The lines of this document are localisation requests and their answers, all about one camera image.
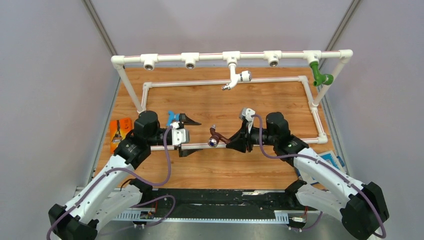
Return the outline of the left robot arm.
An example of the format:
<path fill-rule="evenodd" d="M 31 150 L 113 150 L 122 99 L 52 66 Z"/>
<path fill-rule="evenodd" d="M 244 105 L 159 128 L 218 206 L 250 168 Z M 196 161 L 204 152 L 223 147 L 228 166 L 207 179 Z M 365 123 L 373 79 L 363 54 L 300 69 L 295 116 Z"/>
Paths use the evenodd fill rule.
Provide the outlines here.
<path fill-rule="evenodd" d="M 166 127 L 162 128 L 155 111 L 139 113 L 132 130 L 118 144 L 103 169 L 65 205 L 55 204 L 50 208 L 50 228 L 46 239 L 51 239 L 51 235 L 55 234 L 61 240 L 94 240 L 115 214 L 137 204 L 143 208 L 149 206 L 153 201 L 152 192 L 134 184 L 116 197 L 108 196 L 128 175 L 151 187 L 165 185 L 172 174 L 169 148 L 189 143 L 190 133 L 185 126 L 198 125 L 199 122 L 185 113 L 178 113 L 169 117 Z M 167 175 L 161 182 L 148 181 L 135 173 L 155 146 L 163 147 L 166 157 Z"/>

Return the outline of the brown water faucet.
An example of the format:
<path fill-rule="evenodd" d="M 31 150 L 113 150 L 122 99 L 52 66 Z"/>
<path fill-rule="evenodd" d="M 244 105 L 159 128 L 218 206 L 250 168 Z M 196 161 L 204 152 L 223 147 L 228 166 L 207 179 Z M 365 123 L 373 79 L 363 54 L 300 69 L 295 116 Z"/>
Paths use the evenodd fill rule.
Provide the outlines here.
<path fill-rule="evenodd" d="M 216 131 L 216 125 L 212 125 L 209 128 L 209 132 L 210 138 L 207 144 L 212 148 L 216 148 L 220 142 L 223 142 L 225 144 L 228 144 L 230 142 L 228 138 L 224 137 L 222 134 Z"/>

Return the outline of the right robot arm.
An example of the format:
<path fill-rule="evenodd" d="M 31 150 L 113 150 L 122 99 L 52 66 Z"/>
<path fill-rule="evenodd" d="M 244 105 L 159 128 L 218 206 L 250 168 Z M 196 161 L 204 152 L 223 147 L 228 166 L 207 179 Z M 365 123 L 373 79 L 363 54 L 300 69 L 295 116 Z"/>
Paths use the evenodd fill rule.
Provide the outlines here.
<path fill-rule="evenodd" d="M 351 236 L 367 240 L 371 236 L 385 239 L 385 221 L 390 217 L 382 188 L 374 182 L 364 183 L 337 169 L 319 156 L 305 141 L 291 134 L 289 123 L 279 111 L 265 119 L 251 108 L 244 108 L 240 129 L 229 138 L 226 148 L 241 153 L 257 145 L 269 159 L 278 159 L 315 178 L 326 190 L 297 180 L 285 195 L 291 209 L 312 207 L 339 220 Z"/>

